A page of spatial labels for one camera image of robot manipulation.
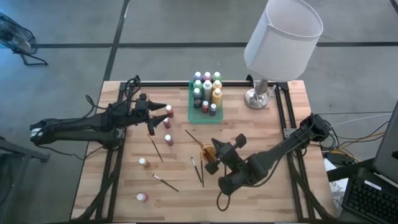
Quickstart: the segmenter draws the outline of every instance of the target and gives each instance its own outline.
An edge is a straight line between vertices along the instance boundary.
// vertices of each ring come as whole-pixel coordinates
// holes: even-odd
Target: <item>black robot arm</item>
[[[134,109],[130,110],[127,100],[136,103]],[[35,145],[50,144],[57,140],[97,141],[105,148],[114,148],[119,145],[118,129],[147,123],[149,134],[154,135],[154,128],[169,116],[151,116],[149,111],[166,107],[166,104],[153,103],[147,100],[144,93],[134,101],[127,100],[109,104],[104,112],[90,117],[43,119],[30,126],[30,140]]]
[[[218,186],[222,193],[230,196],[242,186],[255,187],[255,184],[268,176],[268,171],[276,161],[293,149],[307,147],[310,141],[324,141],[329,136],[329,131],[330,127],[319,115],[311,114],[287,139],[272,149],[252,154],[245,160],[241,159],[236,152],[236,148],[246,144],[246,137],[243,134],[236,137],[235,145],[211,139],[216,149],[217,161],[209,162],[205,167],[210,174],[218,170],[220,162],[231,169],[228,175],[218,179]]]

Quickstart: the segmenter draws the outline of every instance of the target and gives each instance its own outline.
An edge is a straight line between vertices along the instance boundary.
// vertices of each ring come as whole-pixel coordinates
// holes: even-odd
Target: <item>green tray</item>
[[[215,116],[210,116],[210,105],[207,113],[202,112],[201,108],[193,107],[193,81],[189,81],[189,104],[188,104],[188,120],[192,124],[218,124],[223,120],[223,102],[218,108]]]

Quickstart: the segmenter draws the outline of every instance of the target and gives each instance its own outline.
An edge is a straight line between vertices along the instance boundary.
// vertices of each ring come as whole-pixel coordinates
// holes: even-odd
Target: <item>white lampshade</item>
[[[301,0],[269,0],[244,49],[249,72],[287,82],[305,70],[323,31],[315,10]]]

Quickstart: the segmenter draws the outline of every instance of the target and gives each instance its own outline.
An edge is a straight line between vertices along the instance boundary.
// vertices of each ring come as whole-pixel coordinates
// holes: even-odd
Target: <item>yellow paint bottle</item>
[[[223,96],[223,92],[217,88],[213,91],[213,96],[211,97],[211,102],[217,106],[217,109],[221,106],[221,100]]]
[[[223,84],[221,84],[221,81],[216,80],[213,82],[213,91],[215,91],[217,88],[219,88],[221,90],[222,87],[223,87]]]

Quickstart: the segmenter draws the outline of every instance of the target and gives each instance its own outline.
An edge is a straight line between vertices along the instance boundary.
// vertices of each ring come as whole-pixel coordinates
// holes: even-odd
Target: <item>concrete floor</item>
[[[40,44],[111,44],[124,0],[3,0],[0,11],[30,29]],[[266,0],[131,1],[120,43],[247,42]],[[389,0],[307,0],[323,19],[320,42],[398,42],[398,12]],[[390,113],[398,100],[398,47],[317,47],[304,74],[314,113],[331,124]],[[48,67],[26,67],[0,49],[0,135],[36,149],[29,125],[44,118],[79,117],[84,95],[99,97],[110,48],[39,49]],[[118,49],[110,80],[188,80],[197,70],[242,80],[242,48]],[[371,133],[388,116],[342,124],[340,136]],[[379,141],[357,144],[359,159],[375,155]],[[57,142],[63,152],[84,155],[85,142]],[[50,223],[69,218],[81,161],[52,154],[32,161],[19,191],[13,222]]]

